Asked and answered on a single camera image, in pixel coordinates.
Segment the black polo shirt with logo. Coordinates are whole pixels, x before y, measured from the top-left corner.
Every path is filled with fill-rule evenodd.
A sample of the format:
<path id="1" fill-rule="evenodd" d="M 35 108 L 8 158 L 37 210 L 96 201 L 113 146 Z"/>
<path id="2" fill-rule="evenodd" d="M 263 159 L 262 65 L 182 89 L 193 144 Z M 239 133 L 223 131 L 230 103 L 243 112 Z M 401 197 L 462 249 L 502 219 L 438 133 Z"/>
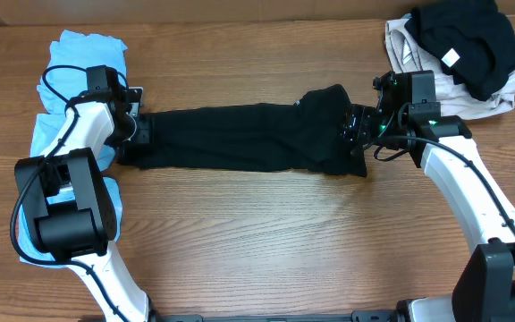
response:
<path id="1" fill-rule="evenodd" d="M 291 169 L 364 177 L 364 157 L 343 138 L 351 107 L 340 84 L 312 90 L 292 105 L 261 103 L 144 114 L 148 140 L 118 158 L 140 169 L 187 167 L 248 172 Z"/>

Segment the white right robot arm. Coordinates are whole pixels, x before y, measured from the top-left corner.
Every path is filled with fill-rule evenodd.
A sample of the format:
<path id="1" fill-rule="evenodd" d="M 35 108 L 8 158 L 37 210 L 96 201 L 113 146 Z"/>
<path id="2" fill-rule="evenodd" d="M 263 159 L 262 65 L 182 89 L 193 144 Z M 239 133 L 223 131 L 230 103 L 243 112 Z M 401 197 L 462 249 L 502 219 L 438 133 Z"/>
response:
<path id="1" fill-rule="evenodd" d="M 470 258 L 453 291 L 399 301 L 355 321 L 515 321 L 515 207 L 483 163 L 464 121 L 443 116 L 431 71 L 376 77 L 375 107 L 352 105 L 342 136 L 355 157 L 369 148 L 408 154 L 449 204 Z"/>

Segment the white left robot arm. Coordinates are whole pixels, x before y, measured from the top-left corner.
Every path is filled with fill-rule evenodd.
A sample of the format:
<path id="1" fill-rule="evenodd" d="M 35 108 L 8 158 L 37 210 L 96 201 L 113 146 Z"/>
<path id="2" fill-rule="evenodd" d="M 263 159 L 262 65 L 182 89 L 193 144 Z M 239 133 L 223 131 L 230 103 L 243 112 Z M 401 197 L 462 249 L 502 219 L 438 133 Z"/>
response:
<path id="1" fill-rule="evenodd" d="M 12 246 L 31 264 L 78 275 L 106 321 L 157 321 L 116 247 L 114 204 L 97 165 L 103 146 L 118 148 L 138 129 L 130 114 L 133 90 L 106 65 L 84 72 L 88 87 L 64 101 L 66 120 L 57 136 L 39 156 L 14 167 L 19 197 Z"/>

